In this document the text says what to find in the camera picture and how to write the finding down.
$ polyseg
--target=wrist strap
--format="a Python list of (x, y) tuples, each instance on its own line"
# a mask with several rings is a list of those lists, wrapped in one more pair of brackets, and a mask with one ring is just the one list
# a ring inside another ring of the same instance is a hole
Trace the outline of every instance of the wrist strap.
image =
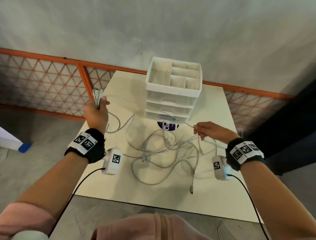
[(69, 145), (65, 155), (74, 152), (88, 159), (89, 163), (99, 161), (104, 157), (104, 135), (97, 129), (90, 128), (81, 132)]
[(227, 145), (226, 159), (234, 170), (239, 171), (245, 162), (260, 161), (264, 163), (264, 154), (252, 141), (236, 138)]

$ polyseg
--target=black cable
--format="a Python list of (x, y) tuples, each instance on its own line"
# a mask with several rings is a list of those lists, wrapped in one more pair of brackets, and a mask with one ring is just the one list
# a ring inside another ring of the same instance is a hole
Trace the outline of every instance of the black cable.
[[(234, 176), (234, 175), (232, 175), (232, 174), (227, 174), (227, 175), (228, 175), (228, 176), (232, 176), (232, 177), (234, 177), (234, 178), (237, 178), (236, 176)], [(256, 215), (257, 215), (257, 217), (258, 217), (258, 220), (259, 220), (260, 226), (261, 226), (261, 228), (262, 228), (262, 231), (263, 231), (265, 237), (267, 238), (267, 240), (269, 240), (268, 235), (266, 234), (266, 232), (265, 232), (265, 230), (264, 230), (264, 228), (263, 228), (263, 225), (262, 225), (262, 223), (261, 223), (261, 220), (260, 220), (259, 214), (258, 214), (258, 212), (257, 212), (256, 206), (255, 206), (255, 204), (253, 203), (253, 200), (252, 200), (252, 198), (251, 198), (251, 196), (250, 196), (250, 194), (249, 194), (249, 192), (248, 192), (246, 186), (242, 183), (242, 181), (241, 181), (239, 178), (237, 178), (237, 179), (238, 179), (238, 181), (244, 186), (246, 192), (248, 193), (248, 196), (249, 196), (249, 198), (250, 198), (250, 200), (251, 200), (251, 203), (252, 203), (252, 205), (253, 205), (253, 208), (255, 209)]]
[(89, 174), (88, 174), (88, 175), (87, 175), (84, 179), (82, 179), (82, 181), (81, 181), (81, 182), (79, 183), (79, 185), (76, 187), (75, 191), (73, 192), (73, 194), (72, 194), (72, 195), (71, 195), (71, 197), (69, 198), (69, 200), (68, 200), (68, 202), (67, 202), (66, 206), (64, 207), (63, 211), (61, 212), (61, 214), (60, 214), (59, 218), (57, 219), (57, 221), (56, 221), (55, 225), (53, 226), (53, 228), (52, 228), (51, 232), (49, 233), (48, 237), (50, 237), (50, 236), (51, 236), (51, 234), (53, 233), (53, 231), (54, 231), (54, 229), (55, 229), (55, 227), (56, 227), (57, 223), (59, 222), (59, 220), (60, 220), (61, 216), (62, 216), (62, 215), (63, 215), (63, 213), (65, 212), (66, 208), (68, 207), (68, 205), (69, 205), (70, 201), (71, 201), (71, 200), (72, 200), (72, 198), (74, 197), (74, 195), (75, 195), (76, 191), (78, 190), (78, 188), (80, 187), (80, 185), (82, 184), (82, 182), (83, 182), (84, 180), (86, 180), (86, 178), (87, 178), (88, 176), (90, 176), (92, 173), (94, 173), (94, 172), (96, 172), (96, 171), (98, 171), (98, 170), (105, 170), (105, 168), (99, 168), (99, 169), (96, 169), (96, 170), (94, 170), (94, 171), (90, 172), (90, 173), (89, 173)]

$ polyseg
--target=white box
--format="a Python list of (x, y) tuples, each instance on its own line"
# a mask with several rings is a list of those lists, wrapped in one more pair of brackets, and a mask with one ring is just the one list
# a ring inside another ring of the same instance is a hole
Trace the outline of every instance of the white box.
[[(201, 65), (153, 57), (147, 71), (146, 90), (147, 118), (183, 124), (202, 90)], [(174, 117), (172, 121), (168, 121), (170, 116)]]

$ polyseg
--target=white table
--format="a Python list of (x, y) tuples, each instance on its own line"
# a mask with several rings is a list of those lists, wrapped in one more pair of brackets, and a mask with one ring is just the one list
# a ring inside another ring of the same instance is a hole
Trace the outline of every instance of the white table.
[[(111, 104), (109, 112), (115, 114), (121, 123), (125, 123), (133, 113), (142, 115), (145, 106), (145, 75), (116, 71), (110, 83), (105, 89), (105, 95)], [(129, 128), (128, 139), (134, 146), (139, 145), (145, 137), (154, 130), (160, 129), (157, 122), (141, 117), (135, 117)], [(221, 87), (203, 85), (202, 92), (193, 110), (192, 117), (188, 121), (190, 125), (197, 122), (213, 121), (228, 129), (236, 131), (229, 107)], [(109, 116), (110, 131), (117, 129), (118, 122), (113, 116)], [(88, 128), (85, 123), (81, 131)], [(123, 153), (131, 156), (141, 156), (141, 152), (132, 149), (126, 141), (128, 125), (114, 134), (105, 134), (106, 149), (116, 147)], [(187, 125), (180, 125), (174, 131), (178, 138), (188, 139), (193, 136), (193, 129)], [(214, 148), (213, 145), (201, 142), (201, 148), (205, 152)], [(191, 175), (181, 169), (178, 164), (170, 176), (161, 184), (149, 186), (137, 181), (131, 173), (131, 163), (134, 159), (124, 157), (120, 172), (117, 175), (104, 175), (101, 171), (93, 173), (80, 186), (77, 195), (107, 199), (131, 204), (159, 207), (178, 211), (199, 213), (224, 218), (239, 219), (258, 222), (251, 201), (243, 186), (236, 180), (219, 181), (214, 177), (212, 157), (216, 151), (200, 157), (194, 180), (194, 194), (189, 191)], [(218, 155), (225, 151), (218, 148)], [(168, 164), (174, 159), (175, 151), (155, 155), (152, 161)], [(191, 158), (194, 165), (196, 158)], [(81, 179), (91, 171), (101, 168), (103, 161), (89, 164)], [(139, 161), (135, 163), (136, 173), (148, 183), (154, 183), (164, 178), (169, 169), (157, 169), (149, 163)], [(232, 174), (243, 178), (240, 172), (232, 171)]]

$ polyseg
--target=pink clothing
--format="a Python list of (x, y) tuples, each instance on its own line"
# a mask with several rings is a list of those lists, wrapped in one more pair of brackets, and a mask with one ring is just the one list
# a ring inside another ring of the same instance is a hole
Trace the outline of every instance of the pink clothing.
[[(27, 203), (12, 203), (0, 215), (0, 240), (16, 233), (37, 230), (49, 234), (55, 219), (45, 210)], [(98, 227), (93, 240), (209, 240), (177, 215), (143, 213)]]

